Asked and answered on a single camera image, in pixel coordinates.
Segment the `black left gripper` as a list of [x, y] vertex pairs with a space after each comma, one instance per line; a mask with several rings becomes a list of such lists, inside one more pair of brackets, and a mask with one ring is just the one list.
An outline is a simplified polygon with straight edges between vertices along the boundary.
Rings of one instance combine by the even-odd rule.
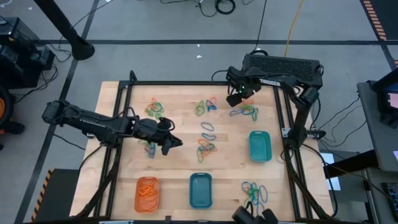
[[134, 117], [133, 137], [141, 140], [155, 142], [162, 146], [162, 154], [166, 156], [171, 147], [183, 145], [181, 139], [173, 136], [171, 131], [175, 129], [175, 124], [171, 119], [161, 117], [159, 121]]

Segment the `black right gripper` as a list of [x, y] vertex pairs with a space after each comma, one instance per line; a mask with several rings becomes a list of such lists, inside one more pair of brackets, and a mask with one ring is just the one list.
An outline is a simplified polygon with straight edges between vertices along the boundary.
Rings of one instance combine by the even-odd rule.
[[226, 80], [229, 86], [237, 92], [226, 97], [230, 107], [234, 107], [243, 101], [242, 93], [258, 92], [261, 89], [259, 79], [245, 73], [245, 70], [238, 70], [235, 67], [228, 68]]

